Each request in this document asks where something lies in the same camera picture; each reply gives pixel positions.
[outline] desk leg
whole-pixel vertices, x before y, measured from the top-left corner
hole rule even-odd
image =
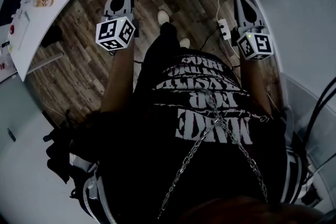
[[[53,55],[53,56],[51,56],[49,58],[46,58],[46,59],[42,60],[41,62],[38,62],[37,64],[33,65],[28,70],[27,74],[30,74],[30,73],[34,72],[35,70],[37,70],[37,69],[39,69],[39,68],[41,68],[41,67],[43,67],[43,66],[45,66],[45,65],[47,65],[47,64],[49,64],[51,62],[53,62],[53,61],[56,61],[56,60],[62,58],[63,56],[64,56],[64,53],[60,52],[60,53],[55,54],[55,55]]]

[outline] person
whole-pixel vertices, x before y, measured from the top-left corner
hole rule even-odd
[[[133,93],[134,43],[116,53],[90,135],[117,223],[314,223],[279,204],[284,128],[271,116],[256,61],[240,86],[214,55],[189,49],[160,11]]]

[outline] bottle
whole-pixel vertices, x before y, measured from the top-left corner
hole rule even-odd
[[[54,3],[54,0],[34,0],[34,7],[50,7]]]

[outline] wooden floor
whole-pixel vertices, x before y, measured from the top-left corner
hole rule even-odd
[[[70,117],[78,122],[100,108],[108,70],[113,57],[95,43],[96,24],[100,22],[107,0],[71,0],[55,24],[63,31],[63,40],[48,48],[40,47],[33,62],[63,51],[65,56],[28,75],[38,99],[57,123]],[[217,0],[135,0],[135,17],[140,21],[140,37],[135,40],[135,60],[142,61],[150,44],[159,34],[156,20],[159,10],[166,11],[177,27],[178,38],[189,38],[192,48],[199,49],[205,38],[216,28]],[[226,18],[230,28],[235,26],[233,0],[220,0],[219,17]],[[227,59],[218,48],[219,33],[207,42],[204,51]],[[227,43],[220,41],[223,50],[236,66],[239,59]],[[134,64],[134,86],[141,66]],[[279,75],[274,58],[260,62],[264,84],[277,105],[281,104]]]

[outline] black t-shirt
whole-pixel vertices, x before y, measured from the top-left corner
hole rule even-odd
[[[156,220],[183,159],[214,122],[203,89],[211,92],[228,128],[255,160],[268,200],[280,200],[286,174],[281,128],[218,58],[183,54],[172,59],[153,87],[136,89],[129,113],[102,114],[110,128],[100,161],[102,178],[118,223]],[[208,200],[238,195],[264,199],[246,157],[217,126],[182,174],[162,218],[171,221]]]

